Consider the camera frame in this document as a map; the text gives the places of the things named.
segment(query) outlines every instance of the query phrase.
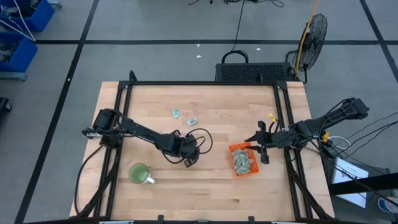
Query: black metal frame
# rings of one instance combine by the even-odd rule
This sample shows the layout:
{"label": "black metal frame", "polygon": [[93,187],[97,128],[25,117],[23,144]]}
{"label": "black metal frame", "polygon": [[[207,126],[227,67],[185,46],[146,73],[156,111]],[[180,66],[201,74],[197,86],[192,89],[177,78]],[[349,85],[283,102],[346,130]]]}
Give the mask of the black metal frame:
{"label": "black metal frame", "polygon": [[[285,127],[284,123],[284,116],[282,112],[282,105],[280,103],[280,95],[279,95],[279,90],[281,89],[284,95],[284,101],[286,105],[286,111],[287,111],[287,117],[289,120],[289,124],[294,123],[293,119],[293,113],[290,105],[290,99],[289,99],[289,93],[287,90],[287,84],[285,81],[283,82],[218,82],[218,81],[208,81],[208,82],[185,82],[185,81],[174,81],[174,82],[139,82],[137,81],[136,77],[134,74],[130,74],[130,80],[129,81],[119,81],[118,85],[118,92],[116,93],[116,101],[114,108],[119,109],[121,105],[121,98],[122,98],[122,92],[124,89],[127,89],[125,101],[124,101],[124,109],[123,109],[123,114],[127,114],[128,109],[129,109],[129,104],[130,104],[130,99],[131,99],[131,93],[132,93],[132,88],[134,85],[229,85],[229,86],[234,86],[234,85],[246,85],[246,86],[272,86],[274,90],[274,96],[275,96],[275,105],[277,108],[277,116],[279,118],[280,122],[280,128]],[[101,172],[101,178],[99,184],[102,185],[105,182],[105,179],[110,175],[107,175],[107,171],[109,169],[109,161],[110,161],[110,156],[111,156],[111,151],[113,149],[106,149],[105,156],[104,156],[104,163],[103,163],[103,168]],[[101,203],[102,203],[102,193],[101,197],[98,199],[96,202],[93,210],[93,217],[88,218],[88,217],[71,217],[71,219],[68,220],[54,220],[54,221],[47,221],[47,222],[36,222],[36,224],[56,224],[56,223],[82,223],[82,224],[91,224],[91,223],[99,223],[99,222],[105,222],[105,221],[111,221],[111,214],[112,214],[112,207],[113,207],[113,200],[114,200],[114,193],[116,190],[116,180],[118,177],[118,168],[119,168],[119,162],[120,162],[120,157],[121,157],[121,150],[122,150],[122,145],[117,147],[115,153],[115,160],[114,160],[114,165],[116,163],[117,169],[115,172],[112,173],[112,179],[109,188],[109,197],[107,201],[107,206],[106,206],[106,213],[105,216],[100,216],[100,210],[101,210]],[[284,154],[285,154],[285,161],[286,164],[291,164],[291,158],[290,158],[290,151],[289,149],[285,148],[284,149]],[[297,165],[297,174],[298,175],[302,186],[306,187],[305,183],[305,174],[304,174],[304,169],[303,169],[303,163],[300,157],[300,154],[296,152],[295,156],[297,156],[296,159],[296,165]],[[295,180],[289,175],[289,185],[290,185],[290,193],[292,197],[292,206],[294,210],[294,215],[295,215],[295,220],[296,222],[304,222],[304,223],[350,223],[350,222],[341,222],[338,220],[324,220],[324,219],[313,219],[312,216],[312,207],[310,206],[308,202],[308,198],[303,197],[304,205],[305,205],[305,213],[306,213],[306,218],[303,218],[300,215],[300,206],[299,206],[299,199],[297,197],[297,189],[295,184]],[[195,221],[163,221],[164,216],[159,215],[158,220],[134,220],[134,223],[137,224],[163,224],[163,223],[169,223],[169,224],[192,224],[192,223],[200,223],[200,222],[207,222],[207,223],[214,223],[214,224],[224,224],[224,223],[230,223],[230,224],[266,224],[266,223],[272,223],[272,222],[257,222],[254,220],[254,217],[248,217],[248,222],[242,222],[242,221],[200,221],[198,220],[197,222]]]}

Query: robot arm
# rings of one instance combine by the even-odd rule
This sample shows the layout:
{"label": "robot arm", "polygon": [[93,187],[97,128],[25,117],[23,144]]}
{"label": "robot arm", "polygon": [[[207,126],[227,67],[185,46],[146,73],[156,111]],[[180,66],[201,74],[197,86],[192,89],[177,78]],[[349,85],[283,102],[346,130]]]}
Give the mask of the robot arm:
{"label": "robot arm", "polygon": [[93,134],[102,135],[100,144],[110,148],[115,148],[122,136],[137,137],[153,144],[165,155],[186,159],[184,162],[186,167],[194,165],[199,159],[200,150],[192,134],[181,137],[179,130],[170,134],[160,134],[123,117],[120,112],[112,109],[100,110],[93,127],[83,130],[82,133],[88,137]]}
{"label": "robot arm", "polygon": [[260,131],[245,140],[246,142],[257,141],[260,146],[252,146],[261,156],[261,162],[269,163],[267,148],[277,147],[303,147],[315,136],[322,134],[323,130],[336,125],[347,119],[363,119],[368,116],[369,108],[359,98],[350,98],[343,102],[338,109],[316,118],[299,121],[289,126],[287,130],[270,133],[266,131],[266,124],[259,121]]}

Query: orange plastic container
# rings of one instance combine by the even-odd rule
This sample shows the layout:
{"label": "orange plastic container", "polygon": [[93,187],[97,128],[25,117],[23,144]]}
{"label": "orange plastic container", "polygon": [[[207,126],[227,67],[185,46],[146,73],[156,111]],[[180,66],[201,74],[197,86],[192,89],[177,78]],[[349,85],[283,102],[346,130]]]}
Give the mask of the orange plastic container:
{"label": "orange plastic container", "polygon": [[[245,142],[245,143],[241,143],[241,144],[235,144],[235,145],[230,145],[229,146],[229,154],[231,156],[231,161],[232,161],[232,165],[234,167],[235,170],[235,164],[234,164],[234,157],[232,156],[232,153],[237,150],[237,149],[245,149],[246,147],[251,146],[250,142]],[[237,177],[243,177],[243,176],[247,176],[247,175],[252,175],[252,174],[257,174],[259,172],[259,166],[257,165],[257,160],[256,157],[254,156],[253,150],[251,149],[247,149],[248,151],[248,155],[249,155],[249,159],[253,160],[253,163],[251,164],[250,167],[250,172],[248,172],[247,174],[237,174],[236,170],[235,170],[235,175]]]}

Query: black handle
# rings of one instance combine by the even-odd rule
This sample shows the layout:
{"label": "black handle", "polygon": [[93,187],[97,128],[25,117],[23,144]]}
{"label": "black handle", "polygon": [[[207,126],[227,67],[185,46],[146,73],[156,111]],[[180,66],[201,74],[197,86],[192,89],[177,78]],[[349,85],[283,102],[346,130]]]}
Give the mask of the black handle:
{"label": "black handle", "polygon": [[249,63],[249,56],[241,51],[241,50],[232,50],[230,52],[228,52],[227,54],[224,54],[223,59],[221,60],[221,63],[225,63],[225,59],[227,58],[227,56],[229,56],[230,54],[239,54],[242,55],[244,57],[244,63]]}

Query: concrete floor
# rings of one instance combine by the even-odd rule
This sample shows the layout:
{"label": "concrete floor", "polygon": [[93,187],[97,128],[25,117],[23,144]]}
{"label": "concrete floor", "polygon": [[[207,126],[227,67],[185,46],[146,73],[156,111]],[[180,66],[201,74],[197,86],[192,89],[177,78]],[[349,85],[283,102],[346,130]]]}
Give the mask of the concrete floor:
{"label": "concrete floor", "polygon": [[[283,2],[284,8],[271,2],[247,2],[239,39],[299,40],[315,0]],[[192,6],[188,0],[62,0],[63,8],[56,9],[46,30],[35,34],[43,41],[37,45],[27,80],[0,80],[0,96],[10,98],[13,105],[0,131],[1,223],[13,223],[16,218],[93,3],[98,7],[87,40],[231,40],[241,7],[241,3],[225,5],[221,0],[212,5],[200,0]],[[398,40],[398,1],[366,3],[384,40]],[[324,0],[317,12],[328,19],[327,40],[373,40],[368,44],[325,45],[308,72],[307,98],[313,117],[352,96],[370,107],[368,118],[329,130],[332,135],[349,136],[398,111],[397,81],[359,0]],[[45,40],[76,41],[55,44]],[[226,43],[177,43],[83,46],[25,222],[68,217],[86,146],[80,131],[91,124],[101,82],[125,80],[130,70],[139,80],[214,80],[216,63],[232,47]],[[250,62],[281,62],[288,50],[296,48],[287,42],[236,46],[249,54]],[[398,45],[388,45],[387,49],[398,60]],[[228,61],[240,62],[241,58],[231,56]],[[395,119],[381,121],[369,130]],[[397,133],[395,126],[384,131],[354,158],[397,172]],[[352,137],[351,142],[363,134]],[[340,208],[335,211],[337,216],[349,213]]]}

